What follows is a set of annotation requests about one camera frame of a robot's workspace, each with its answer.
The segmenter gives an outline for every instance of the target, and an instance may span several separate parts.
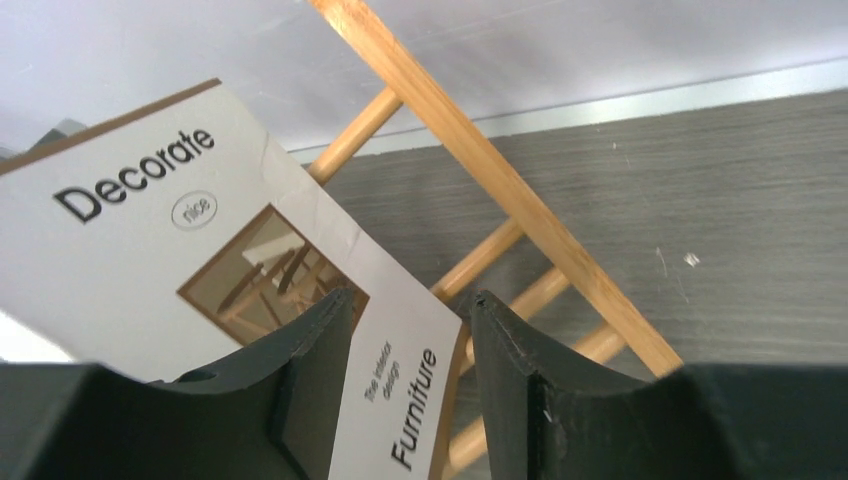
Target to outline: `white speck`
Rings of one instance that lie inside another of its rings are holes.
[[[684,262],[686,262],[686,263],[688,263],[688,264],[689,264],[689,266],[691,266],[692,268],[695,268],[695,265],[697,265],[697,264],[701,263],[701,259],[700,259],[700,258],[698,258],[698,256],[697,256],[697,255],[695,255],[695,254],[694,254],[694,253],[692,253],[692,252],[687,253],[687,254],[683,257],[683,261],[684,261]]]

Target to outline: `circular logo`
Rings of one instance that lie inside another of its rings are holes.
[[[198,190],[183,195],[171,209],[171,221],[182,230],[197,230],[211,222],[218,212],[218,200]]]

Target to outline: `wooden ladder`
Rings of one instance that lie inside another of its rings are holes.
[[[527,235],[554,266],[510,305],[521,318],[527,320],[573,285],[605,320],[574,345],[576,351],[605,363],[630,346],[657,376],[682,364],[586,249],[362,0],[310,2],[387,85],[309,167],[318,183],[324,185],[405,104],[509,216],[433,285],[430,291],[436,297],[451,300]],[[470,339],[465,352],[460,372],[474,364]],[[478,418],[451,440],[443,478],[454,476],[485,452],[483,419]]]

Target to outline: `bamboo rack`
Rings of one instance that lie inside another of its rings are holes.
[[[665,339],[362,0],[310,2],[386,83],[386,88],[310,165],[308,171],[318,183],[329,181],[401,105],[406,105],[509,217],[433,285],[430,291],[439,300],[450,301],[526,235],[554,267],[510,305],[519,316],[529,319],[574,286],[604,318],[573,346],[577,352],[605,363],[629,346],[657,376],[682,364]],[[460,372],[474,364],[470,339],[465,351]],[[485,428],[483,419],[478,418],[451,440],[442,478],[451,478],[485,452]]]

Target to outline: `printed photo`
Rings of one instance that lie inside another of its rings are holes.
[[[177,292],[242,345],[291,322],[335,288],[368,295],[269,205]]]

